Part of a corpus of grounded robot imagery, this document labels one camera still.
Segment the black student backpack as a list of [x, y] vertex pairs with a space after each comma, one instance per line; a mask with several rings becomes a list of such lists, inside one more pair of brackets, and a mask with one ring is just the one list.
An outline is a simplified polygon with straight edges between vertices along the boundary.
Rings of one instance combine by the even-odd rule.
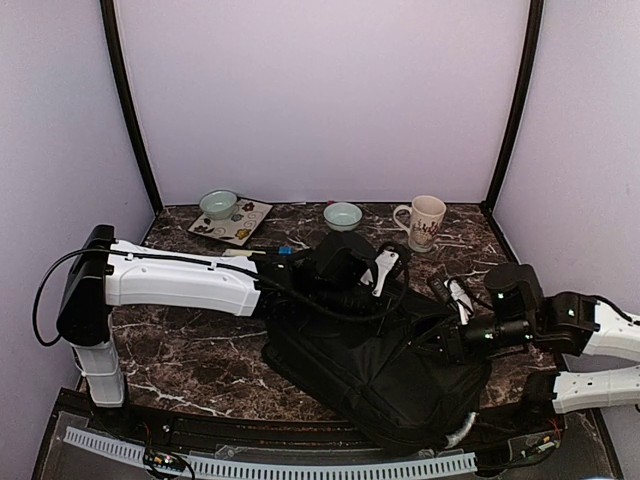
[[399, 455], [444, 449], [480, 406], [490, 360], [446, 365], [421, 336], [452, 312], [399, 281], [382, 303], [402, 301], [383, 322], [351, 323], [280, 300], [264, 316], [265, 362], [279, 375]]

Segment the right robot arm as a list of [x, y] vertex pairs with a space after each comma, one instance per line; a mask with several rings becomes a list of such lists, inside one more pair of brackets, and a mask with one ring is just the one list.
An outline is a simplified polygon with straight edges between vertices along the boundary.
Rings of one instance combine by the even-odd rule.
[[564, 291], [545, 296], [528, 264], [505, 263], [491, 269], [484, 287], [490, 314], [473, 317], [461, 282], [434, 280], [430, 287], [456, 306], [413, 341], [413, 348], [444, 365], [462, 365], [502, 348], [532, 344], [554, 355], [609, 356], [629, 366], [599, 372], [534, 372], [510, 424], [521, 434], [534, 432], [549, 412], [639, 404], [639, 317], [599, 295]]

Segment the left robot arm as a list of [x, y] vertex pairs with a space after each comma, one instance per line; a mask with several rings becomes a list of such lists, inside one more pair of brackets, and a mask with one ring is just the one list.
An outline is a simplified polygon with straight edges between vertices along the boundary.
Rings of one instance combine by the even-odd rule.
[[141, 427], [128, 402], [112, 311], [155, 305], [222, 312], [241, 318], [272, 313], [279, 300], [345, 323], [377, 321], [384, 273], [377, 253], [353, 232], [331, 232], [315, 249], [291, 255], [206, 256], [154, 250], [95, 226], [81, 248], [43, 275], [31, 309], [36, 341], [66, 342], [101, 417], [120, 436]]

